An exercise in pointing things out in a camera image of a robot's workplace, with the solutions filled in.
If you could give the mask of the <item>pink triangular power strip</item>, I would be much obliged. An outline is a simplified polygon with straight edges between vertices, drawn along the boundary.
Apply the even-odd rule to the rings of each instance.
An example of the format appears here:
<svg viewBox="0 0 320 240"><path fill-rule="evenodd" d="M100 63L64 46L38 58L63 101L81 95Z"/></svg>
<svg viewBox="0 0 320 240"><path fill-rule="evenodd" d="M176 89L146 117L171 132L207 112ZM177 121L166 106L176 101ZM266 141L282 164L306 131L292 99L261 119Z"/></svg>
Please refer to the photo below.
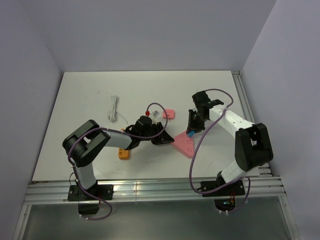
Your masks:
<svg viewBox="0 0 320 240"><path fill-rule="evenodd" d="M171 144L185 157L191 159L194 156L194 140L192 137L189 137L185 132L182 132L176 137L174 137L174 142L172 142Z"/></svg>

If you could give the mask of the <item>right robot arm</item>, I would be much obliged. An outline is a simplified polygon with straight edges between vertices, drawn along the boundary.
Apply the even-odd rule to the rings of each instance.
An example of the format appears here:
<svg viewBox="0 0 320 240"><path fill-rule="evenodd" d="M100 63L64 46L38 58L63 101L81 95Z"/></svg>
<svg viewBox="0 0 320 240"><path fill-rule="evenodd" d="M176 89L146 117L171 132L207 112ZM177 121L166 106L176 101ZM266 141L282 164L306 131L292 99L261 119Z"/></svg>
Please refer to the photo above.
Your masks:
<svg viewBox="0 0 320 240"><path fill-rule="evenodd" d="M211 100L209 91L226 94L231 102L226 105L221 100ZM240 117L229 107L234 103L233 97L221 89L207 89L192 96L195 110L190 109L186 134L188 137L204 132L201 136L191 160L189 168L189 183L193 186L192 172L198 150L205 136L215 125L220 125L235 141L234 160L224 170L217 174L216 189L222 195L229 194L234 183L246 175L247 172L269 163L274 153L267 126L263 123L253 123Z"/></svg>

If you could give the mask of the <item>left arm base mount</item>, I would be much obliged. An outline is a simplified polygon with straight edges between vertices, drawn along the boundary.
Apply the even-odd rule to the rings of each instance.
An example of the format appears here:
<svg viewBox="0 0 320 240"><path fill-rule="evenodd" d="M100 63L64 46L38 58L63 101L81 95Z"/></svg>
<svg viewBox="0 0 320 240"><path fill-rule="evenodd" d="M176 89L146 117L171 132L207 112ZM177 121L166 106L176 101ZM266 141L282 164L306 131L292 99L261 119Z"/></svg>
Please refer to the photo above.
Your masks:
<svg viewBox="0 0 320 240"><path fill-rule="evenodd" d="M71 185L67 196L68 202L78 202L78 213L92 216L98 213L101 199L112 200L114 186L112 184L95 184L85 193L78 185Z"/></svg>

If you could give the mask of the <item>orange power strip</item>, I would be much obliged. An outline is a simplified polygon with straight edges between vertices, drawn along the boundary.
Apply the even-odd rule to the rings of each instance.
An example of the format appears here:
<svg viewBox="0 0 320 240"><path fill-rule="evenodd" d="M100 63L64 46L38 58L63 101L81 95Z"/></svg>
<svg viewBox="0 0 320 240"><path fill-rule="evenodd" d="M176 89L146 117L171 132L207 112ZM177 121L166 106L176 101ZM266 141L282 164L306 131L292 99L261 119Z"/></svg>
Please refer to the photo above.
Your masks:
<svg viewBox="0 0 320 240"><path fill-rule="evenodd" d="M120 160L129 160L130 159L130 151L126 149L119 148L118 149L118 158Z"/></svg>

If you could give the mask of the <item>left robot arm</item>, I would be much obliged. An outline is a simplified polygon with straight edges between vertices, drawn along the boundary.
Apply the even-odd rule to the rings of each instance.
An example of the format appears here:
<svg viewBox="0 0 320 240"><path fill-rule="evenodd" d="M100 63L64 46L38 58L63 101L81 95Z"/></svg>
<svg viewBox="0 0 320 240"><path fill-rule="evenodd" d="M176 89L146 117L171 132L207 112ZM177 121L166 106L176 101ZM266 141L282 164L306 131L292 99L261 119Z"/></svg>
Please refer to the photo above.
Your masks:
<svg viewBox="0 0 320 240"><path fill-rule="evenodd" d="M148 116L141 116L135 124L129 125L123 131L107 130L90 119L66 137L62 147L70 158L81 185L79 194L86 200L98 195L93 161L104 147L132 150L138 147L141 141L150 141L155 146L175 142L161 122L155 122Z"/></svg>

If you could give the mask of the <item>blue plug adapter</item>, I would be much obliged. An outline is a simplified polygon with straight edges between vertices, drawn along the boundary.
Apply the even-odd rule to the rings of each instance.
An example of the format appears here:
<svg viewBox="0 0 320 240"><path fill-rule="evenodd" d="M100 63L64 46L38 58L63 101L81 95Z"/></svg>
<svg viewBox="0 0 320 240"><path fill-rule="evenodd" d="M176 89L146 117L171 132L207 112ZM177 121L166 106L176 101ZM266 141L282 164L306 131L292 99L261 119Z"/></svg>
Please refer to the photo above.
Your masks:
<svg viewBox="0 0 320 240"><path fill-rule="evenodd" d="M196 133L196 132L193 130L193 131L189 132L189 133L187 134L187 136L188 136L189 138L191 138L195 133Z"/></svg>

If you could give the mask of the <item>pink plug adapter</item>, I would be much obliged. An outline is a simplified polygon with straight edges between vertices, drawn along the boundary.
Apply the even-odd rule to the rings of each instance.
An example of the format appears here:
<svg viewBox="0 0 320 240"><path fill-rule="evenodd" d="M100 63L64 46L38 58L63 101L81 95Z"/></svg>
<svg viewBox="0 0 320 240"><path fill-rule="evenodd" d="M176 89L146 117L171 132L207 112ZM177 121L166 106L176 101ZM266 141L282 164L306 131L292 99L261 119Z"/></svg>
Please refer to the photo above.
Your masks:
<svg viewBox="0 0 320 240"><path fill-rule="evenodd" d="M175 118L175 111L173 109L166 108L165 111L162 112L162 118L173 120Z"/></svg>

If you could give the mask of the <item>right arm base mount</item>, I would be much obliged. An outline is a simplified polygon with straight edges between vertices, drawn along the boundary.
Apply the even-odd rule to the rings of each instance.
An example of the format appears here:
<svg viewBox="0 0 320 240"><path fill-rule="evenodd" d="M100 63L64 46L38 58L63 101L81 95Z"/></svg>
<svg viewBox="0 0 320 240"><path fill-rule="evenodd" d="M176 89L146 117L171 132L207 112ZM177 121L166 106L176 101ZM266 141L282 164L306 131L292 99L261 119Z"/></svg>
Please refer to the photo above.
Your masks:
<svg viewBox="0 0 320 240"><path fill-rule="evenodd" d="M219 213L230 213L237 208L238 196L247 196L245 191L245 186L242 180L238 180L230 185L222 187L225 184L224 180L208 180L201 181L200 187L196 190L201 192L204 198L208 197L223 197L219 199L214 199L214 205Z"/></svg>

